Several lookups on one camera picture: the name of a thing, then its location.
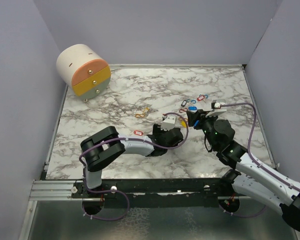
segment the cylindrical storage box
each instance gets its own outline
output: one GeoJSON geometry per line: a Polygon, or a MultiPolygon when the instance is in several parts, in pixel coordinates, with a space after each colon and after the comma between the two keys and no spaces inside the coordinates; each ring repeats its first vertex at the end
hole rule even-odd
{"type": "Polygon", "coordinates": [[[56,60],[56,69],[81,100],[98,96],[110,82],[108,63],[84,44],[68,47],[56,60]]]}

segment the red key tag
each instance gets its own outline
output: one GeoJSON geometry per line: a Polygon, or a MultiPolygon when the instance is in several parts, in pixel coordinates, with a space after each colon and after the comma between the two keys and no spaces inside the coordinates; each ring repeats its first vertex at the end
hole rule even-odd
{"type": "Polygon", "coordinates": [[[203,99],[205,99],[205,96],[204,96],[204,95],[201,95],[201,96],[199,96],[196,100],[197,100],[197,101],[202,101],[203,99]]]}
{"type": "Polygon", "coordinates": [[[133,133],[138,136],[142,136],[144,134],[142,131],[139,131],[139,130],[134,130],[133,133]]]}

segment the blue object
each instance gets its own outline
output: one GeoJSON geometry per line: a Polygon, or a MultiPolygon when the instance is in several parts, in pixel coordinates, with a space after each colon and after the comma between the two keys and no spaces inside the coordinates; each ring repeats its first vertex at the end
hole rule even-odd
{"type": "Polygon", "coordinates": [[[197,107],[196,107],[196,106],[189,106],[188,109],[189,109],[190,111],[193,111],[193,110],[197,110],[197,107]]]}
{"type": "Polygon", "coordinates": [[[197,120],[197,121],[195,122],[195,124],[193,125],[193,127],[197,126],[198,123],[199,123],[199,120],[197,120]]]}

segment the white marble tabletop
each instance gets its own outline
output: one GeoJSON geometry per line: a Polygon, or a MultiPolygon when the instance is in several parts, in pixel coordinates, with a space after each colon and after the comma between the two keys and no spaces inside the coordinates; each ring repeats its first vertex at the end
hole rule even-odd
{"type": "MultiPolygon", "coordinates": [[[[153,124],[162,121],[162,114],[177,113],[183,100],[196,99],[200,94],[208,94],[209,98],[194,104],[198,109],[209,108],[216,99],[225,99],[227,103],[252,102],[240,67],[115,68],[107,89],[86,103],[68,89],[46,179],[80,179],[80,143],[105,127],[115,126],[120,134],[131,136],[134,130],[150,134],[153,124]],[[150,108],[148,116],[135,118],[146,107],[150,108]]],[[[248,106],[231,107],[220,118],[229,120],[235,130],[234,139],[246,147],[252,110],[248,106]]],[[[179,121],[177,126],[185,135],[186,129],[179,121]]],[[[251,150],[261,161],[272,164],[259,124],[254,130],[251,150]]],[[[207,152],[203,132],[190,128],[181,147],[158,157],[121,155],[103,170],[102,178],[219,178],[228,169],[215,153],[207,152]]]]}

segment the wall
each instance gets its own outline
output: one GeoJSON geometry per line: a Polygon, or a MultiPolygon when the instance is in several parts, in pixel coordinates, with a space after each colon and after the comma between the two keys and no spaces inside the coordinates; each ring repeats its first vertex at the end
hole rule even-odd
{"type": "Polygon", "coordinates": [[[61,51],[111,64],[246,64],[281,0],[34,0],[61,51]]]}
{"type": "Polygon", "coordinates": [[[0,240],[18,239],[64,83],[59,50],[31,0],[0,1],[0,240]]]}
{"type": "Polygon", "coordinates": [[[246,73],[279,170],[300,181],[300,0],[283,0],[246,73]]]}

